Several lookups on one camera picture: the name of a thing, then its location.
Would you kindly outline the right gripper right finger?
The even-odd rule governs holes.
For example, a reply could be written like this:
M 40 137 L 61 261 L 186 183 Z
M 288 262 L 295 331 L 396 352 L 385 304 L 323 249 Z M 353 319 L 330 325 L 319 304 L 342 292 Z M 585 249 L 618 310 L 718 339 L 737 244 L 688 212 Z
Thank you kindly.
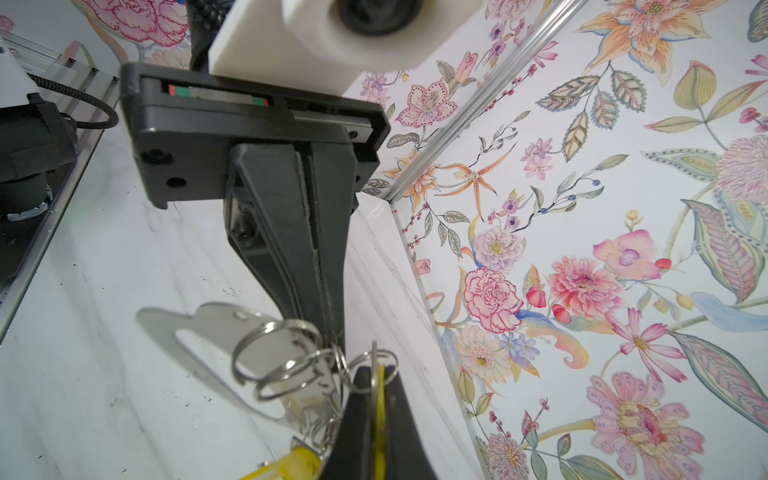
M 384 388 L 387 480 L 436 480 L 397 374 Z

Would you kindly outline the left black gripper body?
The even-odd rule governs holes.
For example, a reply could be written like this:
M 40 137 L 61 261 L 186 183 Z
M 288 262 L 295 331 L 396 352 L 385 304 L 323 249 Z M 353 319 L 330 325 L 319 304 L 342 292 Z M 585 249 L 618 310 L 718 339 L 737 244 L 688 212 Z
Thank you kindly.
M 221 199 L 238 144 L 340 143 L 361 189 L 390 133 L 376 103 L 148 63 L 120 69 L 120 103 L 149 201 Z

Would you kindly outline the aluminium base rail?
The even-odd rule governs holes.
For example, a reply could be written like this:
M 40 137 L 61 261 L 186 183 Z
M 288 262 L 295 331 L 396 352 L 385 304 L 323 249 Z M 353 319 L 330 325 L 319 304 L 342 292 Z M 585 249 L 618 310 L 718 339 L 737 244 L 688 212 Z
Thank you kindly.
M 39 86 L 62 84 L 114 107 L 118 79 L 78 42 L 58 53 L 1 34 L 1 329 L 8 330 L 102 137 L 105 112 Z

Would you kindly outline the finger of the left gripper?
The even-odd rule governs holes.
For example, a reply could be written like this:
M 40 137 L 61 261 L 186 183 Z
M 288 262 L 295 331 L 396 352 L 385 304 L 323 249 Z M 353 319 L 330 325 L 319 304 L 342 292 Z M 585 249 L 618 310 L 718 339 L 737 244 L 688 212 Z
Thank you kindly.
M 304 320 L 327 344 L 317 170 L 320 142 L 239 144 L 230 150 L 225 227 L 240 259 L 285 320 Z
M 322 311 L 320 326 L 327 344 L 344 348 L 344 264 L 357 160 L 349 144 L 312 142 L 310 149 L 307 193 Z

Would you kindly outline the large yellow key tag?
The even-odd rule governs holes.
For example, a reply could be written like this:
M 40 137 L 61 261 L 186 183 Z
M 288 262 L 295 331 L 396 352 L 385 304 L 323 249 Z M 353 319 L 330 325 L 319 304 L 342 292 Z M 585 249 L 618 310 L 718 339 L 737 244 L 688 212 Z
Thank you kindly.
M 385 479 L 386 459 L 386 432 L 385 432 L 385 404 L 384 388 L 392 382 L 398 374 L 395 366 L 379 365 L 371 367 L 372 409 L 373 421 L 373 478 Z M 248 474 L 248 479 L 319 479 L 319 475 L 327 461 L 310 447 L 299 444 L 291 451 L 271 463 L 267 462 Z

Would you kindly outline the steel key holder plate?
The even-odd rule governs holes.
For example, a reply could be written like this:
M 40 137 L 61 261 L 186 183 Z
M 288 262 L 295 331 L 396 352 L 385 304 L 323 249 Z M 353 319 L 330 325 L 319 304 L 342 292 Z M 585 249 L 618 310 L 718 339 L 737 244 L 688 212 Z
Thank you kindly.
M 341 413 L 335 352 L 307 321 L 217 302 L 191 315 L 147 307 L 136 320 L 187 373 L 262 420 L 309 437 Z

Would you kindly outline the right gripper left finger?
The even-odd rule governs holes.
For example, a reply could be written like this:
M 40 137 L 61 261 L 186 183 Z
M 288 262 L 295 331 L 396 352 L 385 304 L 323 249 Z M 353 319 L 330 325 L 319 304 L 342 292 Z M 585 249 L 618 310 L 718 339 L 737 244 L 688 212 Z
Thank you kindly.
M 373 478 L 372 373 L 370 367 L 360 367 L 352 383 L 342 415 L 338 435 L 333 444 L 320 480 L 371 480 Z

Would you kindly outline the right corner aluminium profile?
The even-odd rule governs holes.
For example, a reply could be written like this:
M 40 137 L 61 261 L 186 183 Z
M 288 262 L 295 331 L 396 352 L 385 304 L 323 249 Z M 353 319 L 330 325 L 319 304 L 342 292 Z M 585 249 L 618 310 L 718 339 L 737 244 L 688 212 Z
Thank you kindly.
M 547 9 L 542 20 L 525 38 L 522 45 L 506 57 L 486 80 L 482 81 L 469 101 L 445 127 L 440 128 L 435 139 L 431 140 L 404 168 L 394 183 L 383 191 L 380 198 L 393 203 L 403 197 L 406 189 L 448 150 L 471 123 L 490 106 L 503 87 L 516 77 L 587 3 L 587 0 L 560 1 Z

